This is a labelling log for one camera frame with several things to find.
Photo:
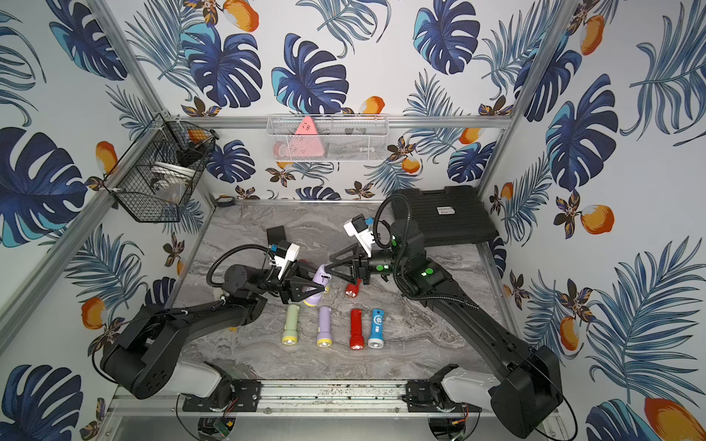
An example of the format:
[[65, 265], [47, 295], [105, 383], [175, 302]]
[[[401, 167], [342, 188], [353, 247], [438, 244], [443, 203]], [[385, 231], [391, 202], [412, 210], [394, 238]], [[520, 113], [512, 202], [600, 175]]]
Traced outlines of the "red flashlight front row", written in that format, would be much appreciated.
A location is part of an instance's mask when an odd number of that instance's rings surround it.
[[362, 334], [362, 311], [360, 309], [350, 311], [349, 347], [352, 350], [362, 350], [365, 347], [365, 339]]

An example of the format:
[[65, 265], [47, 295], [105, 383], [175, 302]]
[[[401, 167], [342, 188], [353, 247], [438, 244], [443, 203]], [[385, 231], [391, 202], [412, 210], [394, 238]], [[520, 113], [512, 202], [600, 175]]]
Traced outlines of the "purple flashlight front row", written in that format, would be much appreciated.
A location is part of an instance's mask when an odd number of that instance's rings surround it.
[[316, 345], [318, 347], [331, 347], [331, 345], [333, 345], [333, 337], [331, 333], [331, 308], [327, 306], [319, 309]]

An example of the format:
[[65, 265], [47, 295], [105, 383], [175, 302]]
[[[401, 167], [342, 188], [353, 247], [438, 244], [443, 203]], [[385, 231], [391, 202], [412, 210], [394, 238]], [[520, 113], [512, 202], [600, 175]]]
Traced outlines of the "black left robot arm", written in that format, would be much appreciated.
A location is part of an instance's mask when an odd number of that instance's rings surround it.
[[143, 306], [104, 350], [99, 367], [139, 400], [173, 391], [214, 409], [226, 407], [235, 395], [232, 377], [209, 363], [182, 360], [182, 349], [208, 334], [253, 323], [267, 304], [266, 293], [298, 303], [324, 293], [331, 279], [323, 268], [298, 261], [282, 277], [278, 274], [277, 269], [233, 265], [216, 284], [224, 294], [218, 301], [183, 309]]

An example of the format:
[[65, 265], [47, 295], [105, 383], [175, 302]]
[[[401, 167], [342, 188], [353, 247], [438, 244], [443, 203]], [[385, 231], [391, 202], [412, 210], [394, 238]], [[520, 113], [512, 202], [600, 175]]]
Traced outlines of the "green flashlight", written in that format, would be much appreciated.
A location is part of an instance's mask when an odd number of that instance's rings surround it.
[[286, 310], [285, 325], [281, 336], [281, 343], [283, 343], [283, 345], [296, 345], [298, 343], [299, 310], [300, 307], [296, 304], [288, 305]]

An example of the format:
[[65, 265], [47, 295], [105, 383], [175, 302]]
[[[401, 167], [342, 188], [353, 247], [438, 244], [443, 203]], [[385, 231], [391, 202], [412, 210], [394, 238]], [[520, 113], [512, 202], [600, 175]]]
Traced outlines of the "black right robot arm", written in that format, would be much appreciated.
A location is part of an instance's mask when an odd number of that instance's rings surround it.
[[512, 435], [526, 438], [563, 402], [557, 356], [509, 332], [425, 250], [394, 246], [366, 253], [351, 245], [329, 259], [327, 273], [351, 283], [368, 284], [373, 275], [394, 280], [410, 301], [443, 318], [492, 370], [486, 378], [450, 364], [431, 377], [421, 397], [408, 398], [410, 408], [454, 412], [467, 404], [492, 411]]

